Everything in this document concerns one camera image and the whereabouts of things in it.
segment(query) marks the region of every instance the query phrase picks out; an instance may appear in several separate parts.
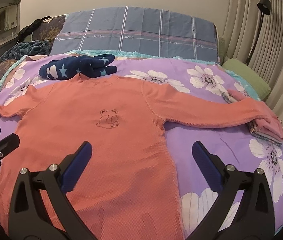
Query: black lamp shade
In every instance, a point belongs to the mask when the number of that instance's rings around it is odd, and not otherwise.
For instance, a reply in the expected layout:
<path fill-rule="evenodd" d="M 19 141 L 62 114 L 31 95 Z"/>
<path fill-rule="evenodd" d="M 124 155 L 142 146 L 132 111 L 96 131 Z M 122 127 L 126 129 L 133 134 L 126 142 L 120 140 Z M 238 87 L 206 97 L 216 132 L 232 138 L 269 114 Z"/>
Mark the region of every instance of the black lamp shade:
<path fill-rule="evenodd" d="M 262 13 L 269 15 L 271 10 L 271 2 L 269 0 L 260 0 L 257 4 L 257 7 Z"/>

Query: shirt sleeve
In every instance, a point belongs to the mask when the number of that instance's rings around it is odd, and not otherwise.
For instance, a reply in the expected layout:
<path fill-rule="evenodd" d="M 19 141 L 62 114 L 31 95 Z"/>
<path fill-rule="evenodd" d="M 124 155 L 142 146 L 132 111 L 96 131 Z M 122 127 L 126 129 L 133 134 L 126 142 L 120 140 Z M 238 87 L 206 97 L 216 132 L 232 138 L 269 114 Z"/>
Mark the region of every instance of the shirt sleeve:
<path fill-rule="evenodd" d="M 233 104 L 220 104 L 182 93 L 169 84 L 144 81 L 142 93 L 154 114 L 165 121 L 198 128 L 223 128 L 247 123 L 256 118 L 270 122 L 264 102 L 246 98 Z"/>
<path fill-rule="evenodd" d="M 48 96 L 52 87 L 53 85 L 49 85 L 36 89 L 34 86 L 30 85 L 25 95 L 17 97 L 6 106 L 0 106 L 0 116 L 12 117 L 18 115 L 20 118 L 23 118 L 30 109 L 36 107 Z"/>

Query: navy blue plush toy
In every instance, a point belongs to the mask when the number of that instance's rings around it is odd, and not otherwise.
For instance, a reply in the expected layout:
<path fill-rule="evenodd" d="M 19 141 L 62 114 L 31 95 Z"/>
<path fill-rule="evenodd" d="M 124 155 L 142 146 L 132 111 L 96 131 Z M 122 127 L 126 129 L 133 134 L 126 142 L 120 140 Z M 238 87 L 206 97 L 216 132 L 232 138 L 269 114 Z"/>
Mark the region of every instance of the navy blue plush toy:
<path fill-rule="evenodd" d="M 96 78 L 116 73 L 116 66 L 108 66 L 114 60 L 115 56 L 112 54 L 95 57 L 87 55 L 66 57 L 43 65 L 39 75 L 49 79 L 67 80 L 81 73 L 87 77 Z"/>

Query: floor lamp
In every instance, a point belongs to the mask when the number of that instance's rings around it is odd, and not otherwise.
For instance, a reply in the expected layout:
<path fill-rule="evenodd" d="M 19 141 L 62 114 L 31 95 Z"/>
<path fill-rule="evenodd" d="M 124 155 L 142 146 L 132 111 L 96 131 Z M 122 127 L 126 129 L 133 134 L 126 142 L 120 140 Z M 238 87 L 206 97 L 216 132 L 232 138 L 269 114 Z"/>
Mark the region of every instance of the floor lamp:
<path fill-rule="evenodd" d="M 261 26 L 262 26 L 262 22 L 264 20 L 264 15 L 270 15 L 270 9 L 271 9 L 271 2 L 270 0 L 260 0 L 259 3 L 257 4 L 258 9 L 261 11 L 260 14 L 260 19 L 259 19 L 259 26 L 258 26 L 258 31 L 257 31 L 257 36 L 255 39 L 255 43 L 254 46 L 251 49 L 251 52 L 245 62 L 246 65 L 249 65 L 249 62 L 251 60 L 252 54 L 254 53 L 254 50 L 256 48 L 257 45 L 257 41 L 260 35 L 260 31 L 261 31 Z"/>

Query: blue sheet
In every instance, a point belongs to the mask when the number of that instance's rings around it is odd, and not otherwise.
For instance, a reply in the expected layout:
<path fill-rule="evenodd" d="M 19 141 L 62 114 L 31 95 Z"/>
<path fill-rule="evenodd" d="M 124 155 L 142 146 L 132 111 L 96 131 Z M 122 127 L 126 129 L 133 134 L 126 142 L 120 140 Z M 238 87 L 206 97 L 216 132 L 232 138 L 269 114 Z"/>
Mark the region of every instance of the blue sheet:
<path fill-rule="evenodd" d="M 100 8 L 69 14 L 50 55 L 74 49 L 119 50 L 218 62 L 212 22 L 140 7 Z"/>

